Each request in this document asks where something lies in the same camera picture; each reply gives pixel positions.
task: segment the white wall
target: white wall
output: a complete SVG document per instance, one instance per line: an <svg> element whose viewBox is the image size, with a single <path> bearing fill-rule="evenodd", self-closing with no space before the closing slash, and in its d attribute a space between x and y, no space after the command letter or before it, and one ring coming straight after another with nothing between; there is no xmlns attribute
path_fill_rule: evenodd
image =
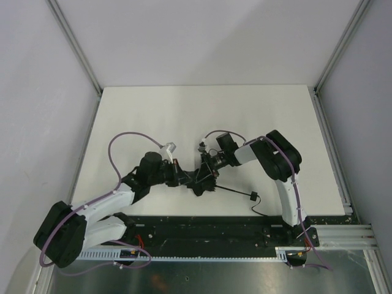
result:
<svg viewBox="0 0 392 294"><path fill-rule="evenodd" d="M39 225L68 197L96 98L44 0L2 1L0 60L0 293L21 264L9 289L19 294Z"/></svg>
<svg viewBox="0 0 392 294"><path fill-rule="evenodd" d="M361 218L392 274L392 2L374 1L322 91Z"/></svg>
<svg viewBox="0 0 392 294"><path fill-rule="evenodd" d="M59 0L102 86L314 86L359 0Z"/></svg>

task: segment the white table surface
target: white table surface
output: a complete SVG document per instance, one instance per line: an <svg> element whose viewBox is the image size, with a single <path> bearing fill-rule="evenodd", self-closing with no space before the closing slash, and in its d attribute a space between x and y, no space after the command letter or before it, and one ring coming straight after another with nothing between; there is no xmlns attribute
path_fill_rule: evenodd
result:
<svg viewBox="0 0 392 294"><path fill-rule="evenodd" d="M248 140L273 129L301 153L302 204L308 215L343 215L344 209L323 142L311 98L305 85L265 86L156 86L105 88L92 128L73 203L98 197L115 187L107 146L120 132L146 133L161 144L174 142L184 170L199 166L197 146L211 130L227 129ZM240 139L233 137L239 144ZM207 143L217 149L214 136ZM129 135L113 144L113 159L125 176L148 151L158 151L149 140ZM258 192L258 211L281 214L273 180L256 160L219 170L217 183L243 192ZM196 197L186 187L154 186L127 214L168 216L255 216L249 197L217 189Z"/></svg>

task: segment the robotic arm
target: robotic arm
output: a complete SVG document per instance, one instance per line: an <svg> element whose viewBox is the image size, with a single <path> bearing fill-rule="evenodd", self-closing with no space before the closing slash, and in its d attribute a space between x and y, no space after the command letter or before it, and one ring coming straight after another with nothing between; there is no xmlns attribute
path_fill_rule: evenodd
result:
<svg viewBox="0 0 392 294"><path fill-rule="evenodd" d="M290 159L295 169L295 178L298 179L300 163L299 152L276 130L266 135ZM136 223L131 217L123 213L115 213L123 207L136 203L145 197L151 186L166 184L169 187L186 186L192 189L196 196L204 191L214 191L218 170L228 165L236 167L257 159L266 174L275 181L282 203L282 218L292 228L293 232L300 232L296 196L293 190L292 171L286 160L266 140L256 138L238 147L229 133L216 138L221 150L214 156L206 152L204 142L200 143L200 167L195 171L184 171L177 159L172 158L175 150L173 143L162 147L159 153L148 152L137 166L121 180L118 190L113 195L86 206L74 214L55 234L45 254L58 267L70 265L81 251L90 247L117 239L133 238ZM256 200L257 194L251 195ZM34 237L34 244L42 250L48 236L55 227L72 210L85 205L77 203L69 206L58 202L52 206L39 231ZM302 221L307 224L306 213L301 211Z"/></svg>

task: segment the metal floor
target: metal floor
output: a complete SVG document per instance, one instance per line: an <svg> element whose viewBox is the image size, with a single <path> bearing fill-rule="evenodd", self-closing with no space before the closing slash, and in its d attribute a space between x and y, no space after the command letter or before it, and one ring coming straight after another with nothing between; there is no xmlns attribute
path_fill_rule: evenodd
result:
<svg viewBox="0 0 392 294"><path fill-rule="evenodd" d="M254 262L152 262L142 269L114 266L77 277L55 270L48 293L375 293L363 251L324 251L334 271L297 268L284 263ZM317 263L310 254L308 263ZM97 262L78 261L64 271L76 273Z"/></svg>

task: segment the white enclosure panel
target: white enclosure panel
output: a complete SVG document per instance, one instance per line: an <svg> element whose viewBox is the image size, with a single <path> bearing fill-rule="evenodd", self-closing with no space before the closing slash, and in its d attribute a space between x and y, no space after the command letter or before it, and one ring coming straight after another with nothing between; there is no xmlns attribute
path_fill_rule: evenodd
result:
<svg viewBox="0 0 392 294"><path fill-rule="evenodd" d="M309 92L298 86L167 86L105 88L73 202L98 197L116 184L107 147L116 134L146 133L165 144L174 142L184 170L200 165L197 146L211 130L228 129L248 140L273 129L282 132L303 157L300 191L308 215L344 214ZM210 147L219 149L214 136ZM143 137L121 137L113 144L113 160L126 175L148 151L158 147ZM273 180L258 161L219 171L217 182L244 192L257 191L265 214L281 214ZM196 197L186 187L154 186L144 199L124 210L144 215L254 216L249 197L217 189Z"/></svg>
<svg viewBox="0 0 392 294"><path fill-rule="evenodd" d="M33 245L67 201L96 105L45 1L0 4L0 293L34 285Z"/></svg>
<svg viewBox="0 0 392 294"><path fill-rule="evenodd" d="M352 198L392 275L392 1L374 1L322 91Z"/></svg>
<svg viewBox="0 0 392 294"><path fill-rule="evenodd" d="M102 86L314 86L359 0L59 0Z"/></svg>

